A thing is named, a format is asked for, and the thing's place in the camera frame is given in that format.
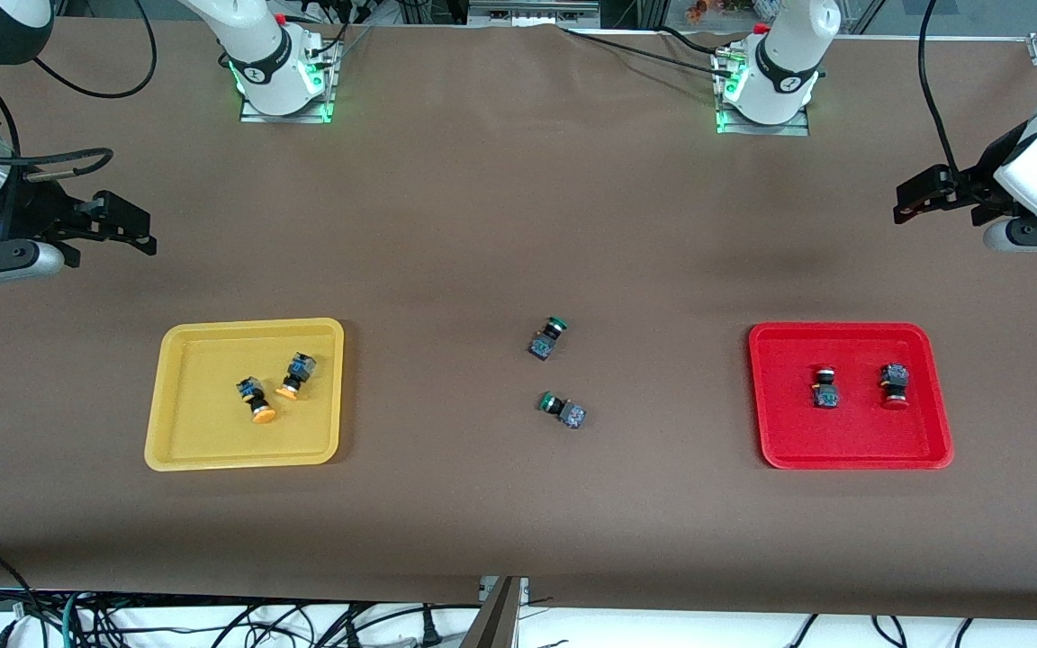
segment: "tray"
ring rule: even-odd
[[[931,343],[914,323],[790,323],[750,331],[762,456],[775,468],[946,468],[954,458]],[[909,406],[880,406],[882,365],[910,372]],[[815,368],[836,369],[840,405],[814,406]]]
[[[317,362],[299,400],[275,393],[293,354]],[[252,423],[235,392],[262,382],[277,411]],[[156,471],[305,467],[338,450],[342,325],[329,317],[185,323],[162,338],[144,458]]]

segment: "black clamp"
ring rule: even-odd
[[[775,91],[779,94],[797,92],[800,87],[803,87],[804,83],[810,81],[810,78],[815,76],[815,71],[818,69],[818,64],[803,72],[791,72],[778,65],[766,54],[765,37],[758,41],[758,48],[754,49],[754,58],[758,61],[758,69],[762,71],[762,77],[770,79],[770,83],[775,86]]]
[[[239,73],[240,77],[247,79],[250,83],[254,85],[267,85],[271,82],[271,77],[281,68],[281,66],[287,64],[287,60],[290,58],[291,41],[290,33],[285,29],[280,29],[283,33],[283,41],[280,43],[279,49],[275,50],[275,53],[271,54],[270,57],[259,58],[254,62],[240,61],[239,58],[230,57],[230,64],[234,66],[234,69]]]

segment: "yellow tray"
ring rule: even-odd
[[[291,401],[275,393],[296,353],[317,362]],[[252,423],[235,385],[254,376],[277,411]],[[185,323],[162,338],[144,456],[156,471],[308,467],[338,450],[342,325],[330,317]]]

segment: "brown table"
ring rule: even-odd
[[[377,29],[335,123],[239,124],[205,26],[157,34],[119,102],[0,68],[24,150],[114,147],[65,188],[161,242],[0,286],[0,553],[34,585],[467,600],[506,571],[564,605],[1037,617],[1037,255],[966,213],[892,225],[940,160],[913,40],[836,41],[809,139],[762,139],[714,134],[698,73],[553,28]],[[144,37],[61,21],[45,58],[119,89]],[[964,163],[1037,106],[1020,43],[932,43],[930,69]],[[348,335],[334,460],[145,467],[170,327],[307,316]],[[767,468],[745,336],[795,319],[925,328],[951,467]]]

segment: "red tray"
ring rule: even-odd
[[[908,408],[884,410],[879,373],[910,372]],[[946,468],[954,458],[931,341],[914,323],[766,321],[750,331],[762,456],[788,471]],[[815,368],[835,368],[839,406],[814,405]]]

